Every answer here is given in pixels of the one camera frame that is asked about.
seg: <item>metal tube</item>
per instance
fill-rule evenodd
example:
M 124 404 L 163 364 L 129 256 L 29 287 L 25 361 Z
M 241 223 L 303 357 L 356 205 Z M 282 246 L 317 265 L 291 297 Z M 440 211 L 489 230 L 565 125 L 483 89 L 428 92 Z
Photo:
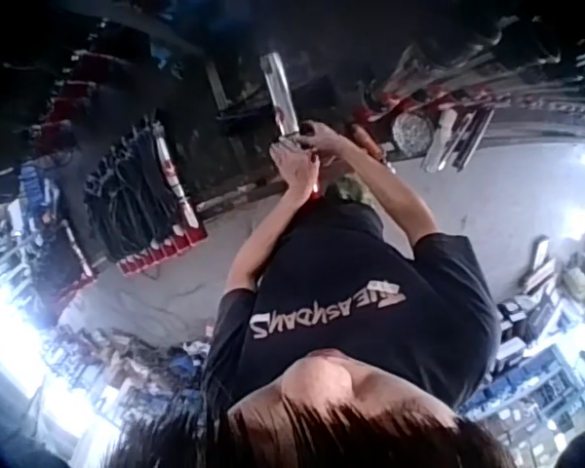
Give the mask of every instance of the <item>metal tube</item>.
M 260 58 L 260 67 L 266 78 L 266 85 L 273 101 L 275 122 L 283 136 L 299 133 L 299 124 L 294 112 L 291 90 L 286 79 L 282 59 L 277 52 Z
M 466 140 L 461 154 L 452 163 L 459 173 L 466 168 L 472 160 L 472 157 L 475 155 L 475 151 L 477 151 L 477 148 L 484 137 L 484 133 L 488 129 L 488 125 L 491 122 L 491 118 L 494 116 L 494 112 L 494 109 L 480 111 L 481 117 L 478 118 L 473 125 L 472 134 L 469 136 L 468 140 Z

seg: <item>shelf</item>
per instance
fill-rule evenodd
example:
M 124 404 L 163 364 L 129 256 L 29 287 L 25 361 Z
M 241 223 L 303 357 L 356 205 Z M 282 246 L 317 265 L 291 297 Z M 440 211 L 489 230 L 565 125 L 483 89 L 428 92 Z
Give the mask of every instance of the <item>shelf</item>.
M 517 401 L 521 400 L 524 397 L 527 397 L 530 393 L 534 392 L 535 390 L 537 390 L 539 387 L 541 387 L 542 385 L 544 385 L 546 382 L 548 382 L 551 378 L 555 377 L 557 374 L 559 374 L 560 372 L 562 372 L 564 370 L 564 368 L 559 367 L 556 370 L 553 370 L 551 372 L 545 373 L 540 377 L 539 382 L 537 382 L 535 385 L 525 388 L 521 391 L 519 391 L 518 393 L 516 393 L 516 395 L 514 395 L 513 397 L 511 397 L 509 400 L 507 400 L 506 402 L 503 402 L 501 405 L 494 407 L 494 408 L 490 408 L 486 411 L 484 411 L 482 414 L 478 414 L 475 420 L 481 421 L 483 419 L 486 419 L 490 416 L 492 416 L 493 414 L 509 407 L 510 405 L 513 405 L 514 403 L 516 403 Z

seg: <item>clutter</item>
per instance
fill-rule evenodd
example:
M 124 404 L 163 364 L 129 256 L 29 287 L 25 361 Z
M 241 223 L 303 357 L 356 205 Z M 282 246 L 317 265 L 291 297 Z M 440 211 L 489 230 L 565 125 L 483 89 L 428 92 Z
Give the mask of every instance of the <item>clutter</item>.
M 162 125 L 147 118 L 89 174 L 85 205 L 106 256 L 125 275 L 181 255 L 207 237 L 177 178 Z

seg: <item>gray floor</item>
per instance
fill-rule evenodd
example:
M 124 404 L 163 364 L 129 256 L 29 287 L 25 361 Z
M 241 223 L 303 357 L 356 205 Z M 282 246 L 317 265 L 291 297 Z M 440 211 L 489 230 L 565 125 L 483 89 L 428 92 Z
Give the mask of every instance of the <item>gray floor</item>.
M 524 274 L 533 240 L 551 238 L 567 256 L 585 229 L 585 145 L 545 145 L 480 151 L 461 174 L 428 175 L 418 161 L 400 163 L 448 233 L 469 236 L 492 294 L 510 294 Z M 82 291 L 62 322 L 78 329 L 116 327 L 154 344 L 202 334 L 216 314 L 227 268 L 243 240 L 272 206 L 264 200 L 208 224 L 209 239 L 158 269 L 125 278 L 115 267 Z M 386 220 L 386 239 L 400 249 L 403 234 Z

